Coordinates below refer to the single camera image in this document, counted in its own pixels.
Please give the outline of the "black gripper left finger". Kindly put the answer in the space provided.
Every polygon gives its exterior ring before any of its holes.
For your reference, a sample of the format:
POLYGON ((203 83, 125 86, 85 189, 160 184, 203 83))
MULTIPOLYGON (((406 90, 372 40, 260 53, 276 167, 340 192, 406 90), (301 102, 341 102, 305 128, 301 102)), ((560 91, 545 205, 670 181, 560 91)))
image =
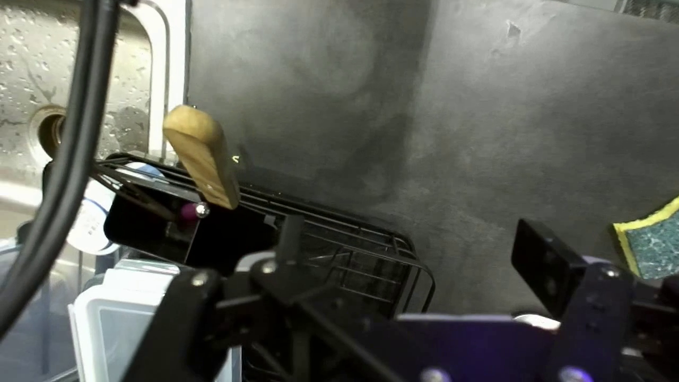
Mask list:
POLYGON ((124 382, 212 382, 234 348, 259 354, 289 382, 394 382, 397 362, 379 344, 394 336, 391 322, 305 267, 304 225, 286 219, 276 256, 248 273, 183 271, 124 382))

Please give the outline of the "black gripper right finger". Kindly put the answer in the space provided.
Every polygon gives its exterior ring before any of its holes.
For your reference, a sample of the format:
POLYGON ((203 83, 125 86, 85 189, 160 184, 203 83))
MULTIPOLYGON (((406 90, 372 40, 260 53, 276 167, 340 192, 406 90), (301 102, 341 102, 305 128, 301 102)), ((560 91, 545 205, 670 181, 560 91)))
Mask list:
POLYGON ((677 382, 677 279, 639 281, 587 262, 545 225, 520 219, 512 266, 560 323, 544 382, 677 382))

